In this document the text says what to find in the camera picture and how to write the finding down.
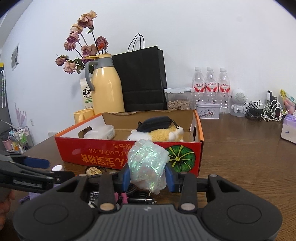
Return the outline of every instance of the power adapter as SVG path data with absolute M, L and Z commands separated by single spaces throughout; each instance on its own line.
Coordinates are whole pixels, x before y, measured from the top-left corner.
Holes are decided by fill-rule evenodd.
M 254 104 L 255 106 L 258 107 L 258 109 L 263 109 L 264 108 L 264 104 L 261 101 L 250 100 L 250 104 Z
M 257 109 L 257 108 L 254 108 L 253 106 L 250 106 L 249 107 L 249 113 L 252 114 L 253 116 L 260 116 L 263 115 L 263 110 L 262 109 Z

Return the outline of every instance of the black zipper pouch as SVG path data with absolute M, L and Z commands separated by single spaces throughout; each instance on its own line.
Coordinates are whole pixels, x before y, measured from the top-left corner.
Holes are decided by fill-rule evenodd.
M 145 120 L 143 123 L 139 122 L 136 130 L 140 132 L 151 132 L 157 129 L 167 129 L 170 127 L 171 123 L 174 123 L 177 129 L 179 128 L 177 123 L 168 116 L 152 117 Z

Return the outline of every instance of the thermos handle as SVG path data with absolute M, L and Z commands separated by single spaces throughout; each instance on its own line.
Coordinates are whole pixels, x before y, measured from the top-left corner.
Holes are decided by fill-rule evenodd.
M 89 65 L 95 65 L 95 64 L 98 64 L 98 61 L 88 61 L 85 64 L 85 70 L 84 70 L 86 82 L 91 91 L 94 91 L 94 85 L 92 84 L 91 79 L 89 78 Z

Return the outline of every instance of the stuffed toy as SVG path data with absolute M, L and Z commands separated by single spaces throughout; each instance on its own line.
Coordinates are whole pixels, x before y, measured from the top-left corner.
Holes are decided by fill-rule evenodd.
M 132 130 L 128 136 L 129 141 L 139 141 L 141 139 L 150 140 L 153 142 L 158 141 L 170 141 L 170 142 L 182 142 L 184 130 L 182 127 L 176 128 L 175 125 L 171 125 L 167 129 L 157 129 L 151 132 L 140 132 Z

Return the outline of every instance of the water bottle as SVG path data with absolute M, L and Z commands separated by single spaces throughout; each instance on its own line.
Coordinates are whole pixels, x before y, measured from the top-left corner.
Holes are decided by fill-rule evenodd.
M 220 113 L 230 113 L 230 81 L 225 68 L 220 68 L 219 74 L 219 101 Z
M 195 89 L 195 100 L 202 102 L 205 92 L 205 78 L 202 75 L 202 69 L 200 67 L 194 68 L 195 73 L 192 78 L 192 86 Z
M 217 92 L 218 92 L 218 83 L 214 76 L 214 69 L 207 68 L 207 76 L 205 78 L 205 87 L 206 87 L 206 102 L 216 103 L 217 101 Z

